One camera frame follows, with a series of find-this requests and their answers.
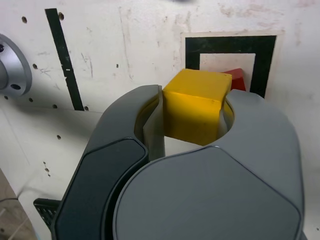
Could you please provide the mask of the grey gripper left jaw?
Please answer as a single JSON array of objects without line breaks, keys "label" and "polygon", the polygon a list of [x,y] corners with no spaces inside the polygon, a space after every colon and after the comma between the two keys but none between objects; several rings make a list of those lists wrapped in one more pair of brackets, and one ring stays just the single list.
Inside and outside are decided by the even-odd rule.
[{"label": "grey gripper left jaw", "polygon": [[144,165],[164,156],[162,87],[137,87],[100,117],[54,217],[52,238],[111,240],[121,190]]}]

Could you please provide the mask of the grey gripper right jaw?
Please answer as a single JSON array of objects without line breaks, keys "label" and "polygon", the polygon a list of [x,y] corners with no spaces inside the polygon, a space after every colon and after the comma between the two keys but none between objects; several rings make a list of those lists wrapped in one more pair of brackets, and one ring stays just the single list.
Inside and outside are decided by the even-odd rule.
[{"label": "grey gripper right jaw", "polygon": [[229,131],[154,160],[121,191],[116,240],[303,240],[301,149],[285,114],[255,93],[226,97]]}]

